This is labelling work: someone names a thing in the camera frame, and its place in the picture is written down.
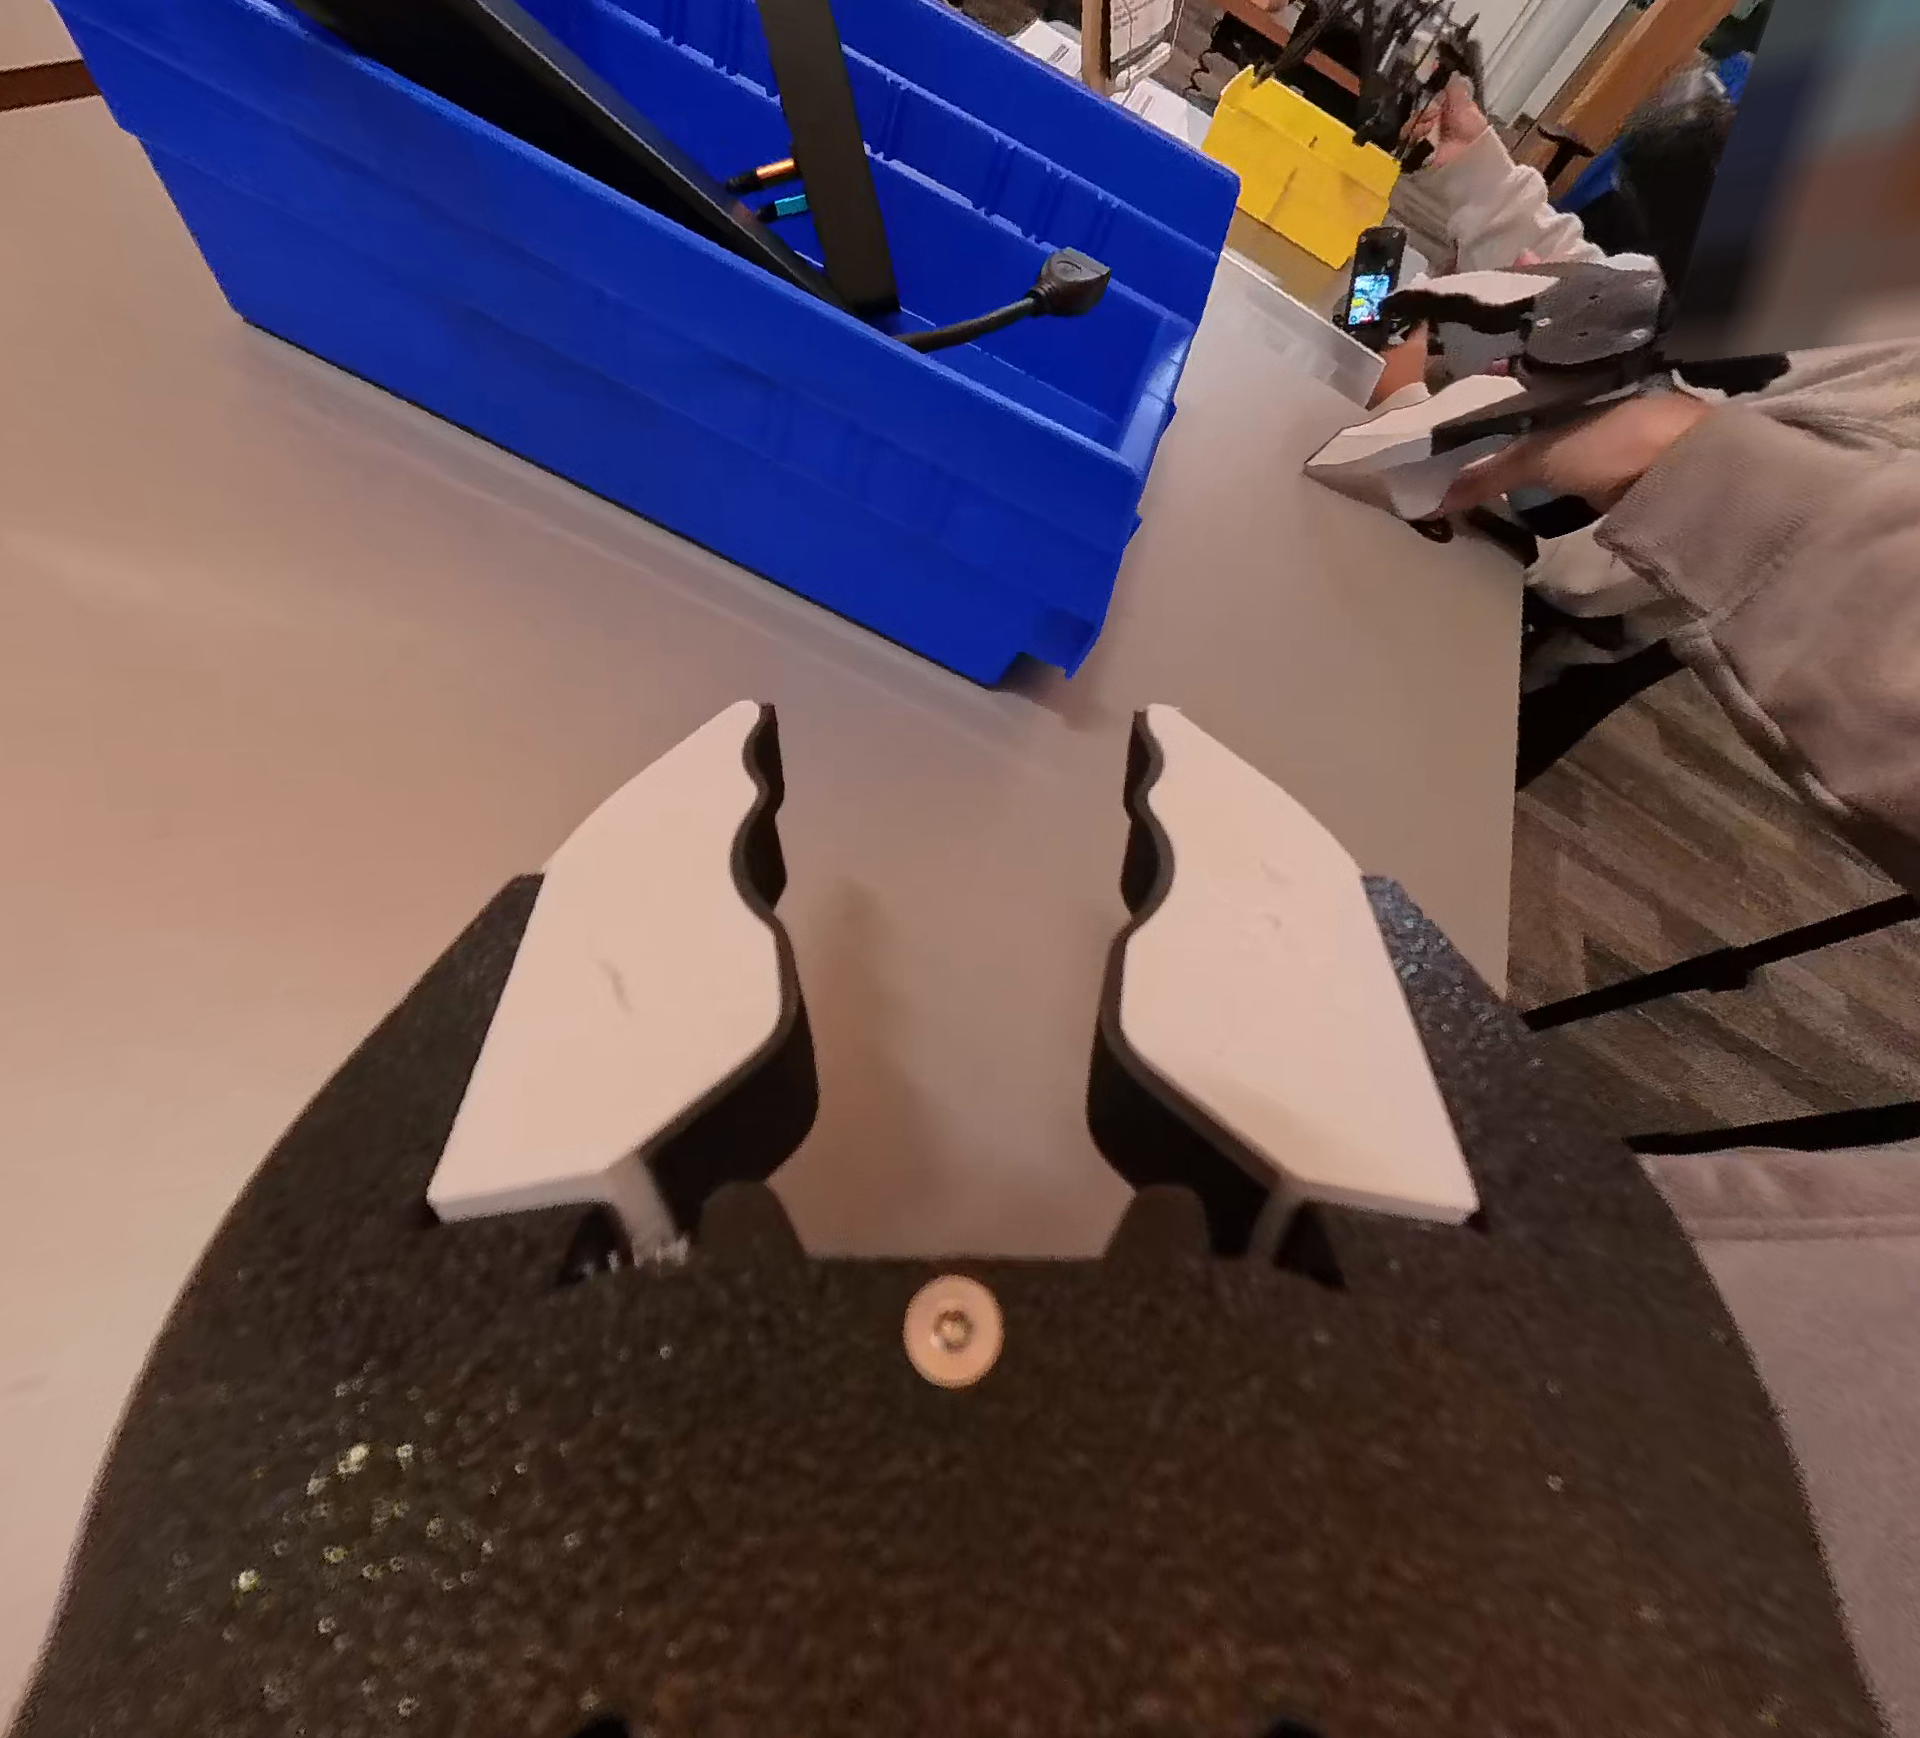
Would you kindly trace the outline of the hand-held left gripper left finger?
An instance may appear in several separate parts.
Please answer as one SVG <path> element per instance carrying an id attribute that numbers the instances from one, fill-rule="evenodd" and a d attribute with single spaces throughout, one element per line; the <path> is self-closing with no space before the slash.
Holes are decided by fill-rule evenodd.
<path id="1" fill-rule="evenodd" d="M 780 803 L 776 709 L 742 698 L 558 847 L 427 1189 L 440 1222 L 583 1203 L 683 1239 L 805 1143 L 818 1071 Z"/>

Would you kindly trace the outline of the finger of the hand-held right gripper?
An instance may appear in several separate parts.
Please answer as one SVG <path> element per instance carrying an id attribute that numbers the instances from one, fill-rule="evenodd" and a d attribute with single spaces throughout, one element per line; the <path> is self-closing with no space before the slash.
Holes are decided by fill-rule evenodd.
<path id="1" fill-rule="evenodd" d="M 1463 469 L 1515 441 L 1515 432 L 1475 432 L 1463 447 L 1435 455 L 1435 429 L 1481 409 L 1504 409 L 1522 395 L 1523 384 L 1511 377 L 1468 377 L 1422 398 L 1407 388 L 1334 435 L 1308 458 L 1304 477 L 1403 523 L 1430 520 Z"/>
<path id="2" fill-rule="evenodd" d="M 1428 334 L 1424 382 L 1523 380 L 1531 312 L 1563 274 L 1510 266 L 1417 279 L 1384 299 L 1380 326 L 1392 342 Z"/>

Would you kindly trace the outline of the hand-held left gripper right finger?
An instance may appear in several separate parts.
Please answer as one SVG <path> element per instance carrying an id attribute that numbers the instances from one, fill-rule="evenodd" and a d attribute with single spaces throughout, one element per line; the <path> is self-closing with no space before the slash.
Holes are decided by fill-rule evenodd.
<path id="1" fill-rule="evenodd" d="M 1134 717 L 1125 919 L 1088 1121 L 1212 1246 L 1285 1246 L 1310 1207 L 1462 1228 L 1479 1197 L 1357 860 L 1186 712 Z"/>

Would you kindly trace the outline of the blue plastic bin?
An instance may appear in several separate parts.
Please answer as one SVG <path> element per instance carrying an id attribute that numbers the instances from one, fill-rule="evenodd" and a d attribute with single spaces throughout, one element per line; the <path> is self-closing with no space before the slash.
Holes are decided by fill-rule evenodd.
<path id="1" fill-rule="evenodd" d="M 353 53 L 287 0 L 48 0 L 261 331 L 980 683 L 1079 668 L 1235 175 L 933 0 L 829 0 L 901 333 L 1061 249 L 1090 315 L 923 357 Z M 724 175 L 787 148 L 752 0 L 517 0 Z"/>

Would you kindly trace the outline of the another person's forearm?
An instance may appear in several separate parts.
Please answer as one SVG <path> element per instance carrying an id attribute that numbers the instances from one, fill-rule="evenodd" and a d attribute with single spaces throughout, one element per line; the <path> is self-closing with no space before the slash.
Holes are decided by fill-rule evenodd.
<path id="1" fill-rule="evenodd" d="M 1428 106 L 1417 140 L 1430 146 L 1428 162 L 1405 185 L 1439 242 L 1442 271 L 1606 259 L 1577 217 L 1554 208 L 1542 174 L 1510 153 L 1466 76 L 1456 73 Z"/>

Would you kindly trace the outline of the person's right forearm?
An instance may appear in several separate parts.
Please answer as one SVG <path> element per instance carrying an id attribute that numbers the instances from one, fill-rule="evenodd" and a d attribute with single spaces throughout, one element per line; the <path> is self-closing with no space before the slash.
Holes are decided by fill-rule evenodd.
<path id="1" fill-rule="evenodd" d="M 1667 644 L 1839 838 L 1919 889 L 1919 347 L 1793 355 L 1597 524 Z"/>

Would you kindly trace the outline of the person's right hand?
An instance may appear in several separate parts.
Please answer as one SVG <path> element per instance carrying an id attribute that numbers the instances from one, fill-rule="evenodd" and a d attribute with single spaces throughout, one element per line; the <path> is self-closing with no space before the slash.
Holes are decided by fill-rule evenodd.
<path id="1" fill-rule="evenodd" d="M 1471 460 L 1442 512 L 1462 514 L 1523 490 L 1546 490 L 1606 512 L 1716 407 L 1680 390 L 1649 390 L 1570 425 L 1527 432 Z"/>

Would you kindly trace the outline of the yellow plastic bin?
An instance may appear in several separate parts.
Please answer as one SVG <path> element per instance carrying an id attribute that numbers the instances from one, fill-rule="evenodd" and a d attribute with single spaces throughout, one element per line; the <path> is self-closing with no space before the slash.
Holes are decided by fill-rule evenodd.
<path id="1" fill-rule="evenodd" d="M 1327 266 L 1384 225 L 1402 177 L 1388 150 L 1252 67 L 1225 84 L 1201 151 L 1235 174 L 1240 214 Z"/>

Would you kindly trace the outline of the black tripod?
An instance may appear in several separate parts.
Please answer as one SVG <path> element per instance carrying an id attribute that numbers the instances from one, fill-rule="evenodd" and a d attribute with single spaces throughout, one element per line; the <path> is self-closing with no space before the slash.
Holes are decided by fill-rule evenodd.
<path id="1" fill-rule="evenodd" d="M 1916 896 L 1900 892 L 1875 904 L 1822 916 L 1754 942 L 1719 946 L 1601 988 L 1525 1008 L 1522 1020 L 1529 1030 L 1542 1033 L 1597 1019 L 1614 1011 L 1653 1004 L 1672 997 L 1744 991 L 1766 964 L 1809 957 L 1817 950 L 1911 923 L 1916 916 Z M 1827 1153 L 1916 1145 L 1916 1140 L 1919 1103 L 1896 1102 L 1755 1125 L 1716 1128 L 1689 1134 L 1644 1134 L 1629 1138 L 1628 1147 L 1639 1156 L 1661 1158 L 1708 1156 L 1734 1149 Z"/>

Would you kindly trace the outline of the person's grey trouser leg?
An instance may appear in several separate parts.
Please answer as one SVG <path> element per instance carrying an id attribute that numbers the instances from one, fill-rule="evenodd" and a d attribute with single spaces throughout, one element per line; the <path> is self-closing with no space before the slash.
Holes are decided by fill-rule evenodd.
<path id="1" fill-rule="evenodd" d="M 1641 1156 L 1782 1420 L 1866 1684 L 1919 1732 L 1919 1147 Z"/>

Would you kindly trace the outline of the flat black antenna panel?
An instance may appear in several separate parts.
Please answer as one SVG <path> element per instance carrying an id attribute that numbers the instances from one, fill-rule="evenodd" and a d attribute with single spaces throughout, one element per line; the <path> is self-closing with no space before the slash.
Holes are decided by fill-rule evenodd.
<path id="1" fill-rule="evenodd" d="M 889 316 L 894 263 L 831 0 L 754 3 L 829 285 L 854 315 Z"/>

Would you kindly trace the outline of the large black electronic box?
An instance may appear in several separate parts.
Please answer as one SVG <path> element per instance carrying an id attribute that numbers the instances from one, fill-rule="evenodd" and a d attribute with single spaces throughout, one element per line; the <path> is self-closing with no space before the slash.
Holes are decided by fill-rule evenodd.
<path id="1" fill-rule="evenodd" d="M 867 316 L 893 310 L 798 257 L 517 0 L 282 2 L 354 53 L 807 294 Z"/>

